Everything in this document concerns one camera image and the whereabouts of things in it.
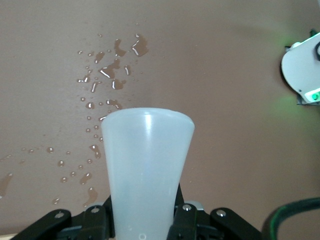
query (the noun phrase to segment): circular mark on cup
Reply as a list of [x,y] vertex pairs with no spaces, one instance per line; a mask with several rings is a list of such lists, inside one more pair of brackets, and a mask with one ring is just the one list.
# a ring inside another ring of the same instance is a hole
[[144,233],[139,234],[139,240],[146,240],[147,236]]

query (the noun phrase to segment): translucent cup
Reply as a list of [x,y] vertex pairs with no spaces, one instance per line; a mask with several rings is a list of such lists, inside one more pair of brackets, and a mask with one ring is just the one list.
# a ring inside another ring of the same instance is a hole
[[129,108],[101,124],[117,240],[166,240],[195,129],[186,115]]

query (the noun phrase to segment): metal bolt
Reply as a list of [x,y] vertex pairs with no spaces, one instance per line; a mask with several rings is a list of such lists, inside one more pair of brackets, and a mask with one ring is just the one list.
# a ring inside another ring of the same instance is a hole
[[185,204],[185,205],[182,206],[182,209],[185,210],[185,211],[187,211],[187,212],[190,211],[191,208],[192,208],[192,207],[191,207],[189,204]]
[[57,213],[54,217],[55,217],[56,219],[59,219],[59,218],[62,218],[64,215],[65,215],[65,214],[64,214],[63,212],[59,212],[59,213]]
[[227,213],[221,209],[219,209],[218,211],[216,211],[216,214],[219,216],[219,217],[225,217],[227,215]]
[[100,211],[100,209],[97,208],[97,207],[91,209],[91,213],[93,213],[93,214],[96,214],[96,213],[99,212],[99,211]]

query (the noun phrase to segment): white device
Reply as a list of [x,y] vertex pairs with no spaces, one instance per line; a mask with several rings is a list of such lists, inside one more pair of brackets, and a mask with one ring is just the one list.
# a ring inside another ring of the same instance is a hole
[[320,102],[320,33],[293,44],[282,58],[281,69],[306,104]]

